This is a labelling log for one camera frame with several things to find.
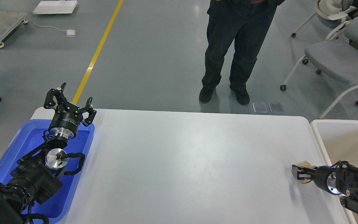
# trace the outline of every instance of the person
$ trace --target person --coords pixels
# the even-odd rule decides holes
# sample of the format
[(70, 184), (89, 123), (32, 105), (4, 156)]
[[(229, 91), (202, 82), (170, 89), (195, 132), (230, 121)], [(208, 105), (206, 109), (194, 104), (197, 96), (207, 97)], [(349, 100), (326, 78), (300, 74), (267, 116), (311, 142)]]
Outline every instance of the person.
[(205, 75), (199, 100), (211, 100), (222, 76), (224, 56), (234, 40), (234, 56), (230, 69), (230, 89), (241, 105), (250, 103), (246, 82), (273, 20), (278, 5), (284, 0), (211, 0), (207, 11), (208, 48), (205, 52)]

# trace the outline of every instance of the yellow floor line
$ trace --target yellow floor line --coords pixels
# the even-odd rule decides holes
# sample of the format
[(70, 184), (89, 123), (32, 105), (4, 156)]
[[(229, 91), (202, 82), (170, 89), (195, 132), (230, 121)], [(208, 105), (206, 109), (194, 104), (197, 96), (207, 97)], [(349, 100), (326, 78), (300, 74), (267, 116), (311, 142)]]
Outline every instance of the yellow floor line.
[(114, 13), (113, 13), (113, 15), (112, 15), (112, 17), (111, 17), (111, 19), (110, 19), (110, 22), (108, 23), (107, 28), (106, 28), (106, 30), (105, 30), (105, 33), (103, 34), (103, 37), (102, 37), (102, 39), (101, 39), (100, 42), (99, 42), (98, 48), (96, 49), (95, 54), (94, 54), (94, 56), (92, 57), (91, 63), (89, 64), (88, 69), (86, 70), (85, 75), (84, 75), (84, 77), (82, 78), (82, 81), (81, 81), (81, 83), (80, 83), (80, 86), (78, 87), (77, 92), (76, 92), (76, 94), (74, 95), (74, 98), (73, 98), (73, 101), (72, 101), (73, 104), (77, 104), (78, 99), (80, 98), (81, 93), (82, 93), (82, 91), (84, 90), (85, 84), (86, 84), (86, 82), (88, 81), (89, 76), (91, 75), (92, 69), (94, 68), (94, 65), (95, 65), (95, 63), (96, 63), (96, 60), (97, 60), (98, 57), (99, 57), (100, 51), (101, 51), (102, 48), (103, 48), (104, 42), (106, 41), (106, 38), (107, 38), (107, 36), (108, 36), (108, 33), (110, 32), (110, 29), (111, 29), (111, 27), (112, 27), (112, 24), (114, 23), (115, 17), (117, 17), (118, 11), (120, 10), (123, 1), (124, 1), (124, 0), (120, 0), (120, 1), (118, 2), (118, 4), (117, 4), (117, 7), (115, 8), (115, 11), (114, 11)]

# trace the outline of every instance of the black robotic arm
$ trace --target black robotic arm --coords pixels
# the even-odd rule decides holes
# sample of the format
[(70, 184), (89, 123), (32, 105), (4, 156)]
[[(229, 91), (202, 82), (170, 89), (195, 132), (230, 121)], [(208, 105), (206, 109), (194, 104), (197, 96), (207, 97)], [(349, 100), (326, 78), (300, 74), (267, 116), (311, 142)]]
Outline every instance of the black robotic arm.
[[(17, 161), (19, 166), (10, 173), (13, 179), (7, 184), (0, 183), (0, 224), (27, 224), (33, 223), (33, 219), (41, 219), (48, 224), (45, 215), (31, 214), (34, 201), (43, 204), (63, 186), (61, 176), (75, 175), (82, 169), (85, 155), (66, 153), (64, 148), (68, 140), (76, 136), (82, 121), (86, 126), (92, 123), (96, 111), (91, 106), (92, 98), (88, 99), (84, 108), (69, 103), (63, 95), (65, 85), (51, 89), (45, 99), (44, 107), (55, 110), (47, 130), (49, 134), (44, 135), (45, 142)], [(86, 119), (82, 116), (84, 112), (89, 113)], [(80, 158), (76, 170), (66, 171), (68, 158)], [(26, 207), (28, 214), (22, 214)]]
[(340, 198), (342, 206), (358, 215), (358, 168), (349, 162), (314, 168), (292, 165), (292, 174), (298, 180), (313, 180), (317, 187), (330, 194), (345, 194)]

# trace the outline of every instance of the blue tray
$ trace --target blue tray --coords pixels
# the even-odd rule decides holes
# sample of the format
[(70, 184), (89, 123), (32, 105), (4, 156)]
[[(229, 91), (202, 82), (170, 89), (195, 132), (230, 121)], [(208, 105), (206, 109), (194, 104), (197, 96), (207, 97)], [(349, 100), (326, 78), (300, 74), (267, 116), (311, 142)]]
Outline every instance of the blue tray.
[[(51, 120), (32, 119), (20, 127), (0, 159), (0, 182), (2, 184), (6, 184), (12, 179), (10, 172), (18, 166), (16, 161), (44, 142), (42, 135), (50, 124)], [(94, 130), (93, 124), (88, 127), (81, 125), (77, 136), (68, 141), (64, 150), (67, 153), (82, 152), (86, 157), (94, 137)], [(67, 171), (74, 171), (78, 166), (78, 161), (79, 159), (69, 159), (66, 165)], [(63, 183), (63, 187), (42, 205), (35, 203), (31, 212), (45, 214), (49, 218), (50, 224), (55, 224), (61, 220), (71, 205), (81, 173), (79, 172), (74, 176), (62, 176), (60, 181)], [(43, 222), (34, 220), (34, 223), (42, 224)]]

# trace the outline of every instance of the black pants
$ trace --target black pants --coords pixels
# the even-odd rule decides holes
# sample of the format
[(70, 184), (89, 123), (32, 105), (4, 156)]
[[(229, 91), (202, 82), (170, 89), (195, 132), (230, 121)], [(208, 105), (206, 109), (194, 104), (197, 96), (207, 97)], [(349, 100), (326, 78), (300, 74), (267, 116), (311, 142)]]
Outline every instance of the black pants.
[(251, 5), (211, 0), (207, 13), (209, 24), (206, 35), (209, 45), (205, 52), (203, 86), (213, 89), (219, 84), (224, 56), (234, 40), (230, 87), (245, 89), (273, 20), (273, 15), (268, 13), (268, 1)]

